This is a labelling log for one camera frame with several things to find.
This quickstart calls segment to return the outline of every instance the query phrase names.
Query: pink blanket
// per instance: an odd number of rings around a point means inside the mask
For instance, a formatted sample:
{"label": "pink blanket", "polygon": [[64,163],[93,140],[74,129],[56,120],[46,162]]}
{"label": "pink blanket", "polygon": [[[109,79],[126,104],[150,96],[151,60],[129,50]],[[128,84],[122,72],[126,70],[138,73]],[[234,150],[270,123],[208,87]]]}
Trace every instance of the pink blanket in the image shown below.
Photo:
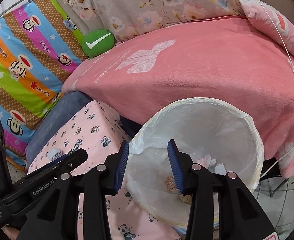
{"label": "pink blanket", "polygon": [[[69,76],[63,92],[75,90],[141,124],[176,100],[217,98],[252,116],[265,159],[294,146],[288,56],[244,17],[174,25],[121,43]],[[279,166],[282,176],[294,176],[294,150]]]}

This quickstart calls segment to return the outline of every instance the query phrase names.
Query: floral bedsheet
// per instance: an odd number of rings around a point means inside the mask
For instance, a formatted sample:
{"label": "floral bedsheet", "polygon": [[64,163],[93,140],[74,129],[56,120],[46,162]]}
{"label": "floral bedsheet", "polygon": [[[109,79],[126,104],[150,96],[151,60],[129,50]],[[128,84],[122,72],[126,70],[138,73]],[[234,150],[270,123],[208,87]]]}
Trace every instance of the floral bedsheet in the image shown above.
{"label": "floral bedsheet", "polygon": [[66,0],[90,27],[118,41],[190,20],[244,15],[239,0]]}

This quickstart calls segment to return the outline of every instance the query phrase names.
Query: pink pillow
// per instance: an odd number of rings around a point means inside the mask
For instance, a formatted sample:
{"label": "pink pillow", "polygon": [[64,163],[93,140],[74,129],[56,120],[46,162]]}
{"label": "pink pillow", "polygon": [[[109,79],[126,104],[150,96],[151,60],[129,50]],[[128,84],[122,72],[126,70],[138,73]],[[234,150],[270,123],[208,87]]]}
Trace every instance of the pink pillow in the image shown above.
{"label": "pink pillow", "polygon": [[[283,46],[280,36],[270,18],[260,5],[258,0],[239,0],[240,4],[251,24],[259,31],[269,36],[279,45]],[[282,13],[272,6],[261,2],[265,10],[277,26],[287,50],[294,56],[294,25]]]}

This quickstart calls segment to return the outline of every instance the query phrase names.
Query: white tile floor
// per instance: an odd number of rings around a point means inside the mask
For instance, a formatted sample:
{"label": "white tile floor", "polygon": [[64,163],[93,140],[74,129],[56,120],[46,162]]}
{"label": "white tile floor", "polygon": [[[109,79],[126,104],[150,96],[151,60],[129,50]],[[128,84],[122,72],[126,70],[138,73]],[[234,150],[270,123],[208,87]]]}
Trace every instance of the white tile floor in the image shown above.
{"label": "white tile floor", "polygon": [[294,229],[294,178],[290,178],[273,197],[270,197],[270,193],[282,181],[283,178],[264,180],[254,192],[258,203],[279,234],[280,240],[286,239]]}
{"label": "white tile floor", "polygon": [[11,180],[13,181],[13,183],[15,183],[16,181],[20,180],[22,177],[25,176],[25,173],[24,172],[18,170],[11,163],[7,162],[7,164],[8,164],[8,169],[9,169],[10,177],[11,177]]}

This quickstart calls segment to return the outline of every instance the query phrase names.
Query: white mesh laundry basket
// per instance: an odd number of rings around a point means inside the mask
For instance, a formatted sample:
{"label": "white mesh laundry basket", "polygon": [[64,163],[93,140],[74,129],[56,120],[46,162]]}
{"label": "white mesh laundry basket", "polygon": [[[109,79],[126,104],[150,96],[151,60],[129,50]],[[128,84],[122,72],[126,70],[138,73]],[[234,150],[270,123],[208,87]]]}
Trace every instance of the white mesh laundry basket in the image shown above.
{"label": "white mesh laundry basket", "polygon": [[[193,161],[209,154],[223,163],[226,171],[236,172],[251,191],[257,187],[264,152],[251,116],[213,98],[176,101],[149,119],[129,148],[127,188],[134,200],[159,220],[185,230],[190,210],[164,183],[172,175],[167,156],[170,139]],[[214,202],[217,223],[217,194]]]}

